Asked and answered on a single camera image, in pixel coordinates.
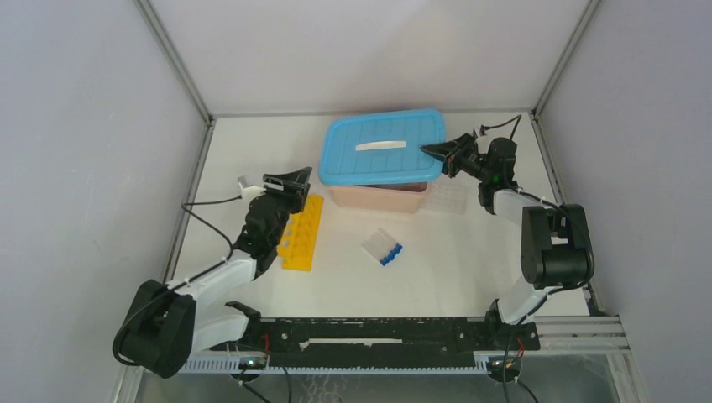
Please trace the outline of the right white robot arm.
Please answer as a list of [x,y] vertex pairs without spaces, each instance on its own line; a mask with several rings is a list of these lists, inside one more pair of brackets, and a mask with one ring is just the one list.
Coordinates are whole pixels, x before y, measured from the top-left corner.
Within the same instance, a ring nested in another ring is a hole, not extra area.
[[585,210],[523,191],[515,179],[517,145],[512,139],[495,138],[481,152],[475,135],[466,133],[423,145],[421,151],[442,162],[444,175],[464,172],[478,180],[480,206],[521,230],[521,275],[495,299],[491,309],[498,318],[484,329],[490,346],[506,349],[519,336],[517,326],[532,322],[552,296],[580,289],[592,279],[595,260]]

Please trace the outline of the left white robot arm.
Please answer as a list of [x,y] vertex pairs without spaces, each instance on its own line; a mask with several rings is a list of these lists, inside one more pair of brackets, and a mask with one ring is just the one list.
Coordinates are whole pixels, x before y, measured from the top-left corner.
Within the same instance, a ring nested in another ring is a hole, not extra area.
[[175,375],[193,353],[233,342],[256,348],[262,327],[249,319],[249,308],[224,296],[257,280],[274,263],[290,216],[303,212],[311,189],[312,168],[265,174],[259,185],[238,180],[237,198],[248,204],[236,238],[217,227],[228,245],[226,256],[197,274],[139,286],[112,343],[113,357],[163,379]]

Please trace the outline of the blue plastic box lid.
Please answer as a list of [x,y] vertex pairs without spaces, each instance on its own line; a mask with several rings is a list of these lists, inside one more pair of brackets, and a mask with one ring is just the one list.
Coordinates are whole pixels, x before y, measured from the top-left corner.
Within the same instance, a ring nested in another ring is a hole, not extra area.
[[421,146],[445,140],[444,117],[436,109],[340,118],[327,129],[318,177],[326,186],[434,181],[443,162],[425,154]]

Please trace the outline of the yellow test tube rack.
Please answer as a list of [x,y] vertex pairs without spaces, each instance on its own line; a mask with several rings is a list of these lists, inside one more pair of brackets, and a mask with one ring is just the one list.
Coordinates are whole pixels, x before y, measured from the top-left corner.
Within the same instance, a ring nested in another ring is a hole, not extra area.
[[277,247],[284,270],[312,270],[323,203],[322,196],[310,195],[304,210],[290,215]]

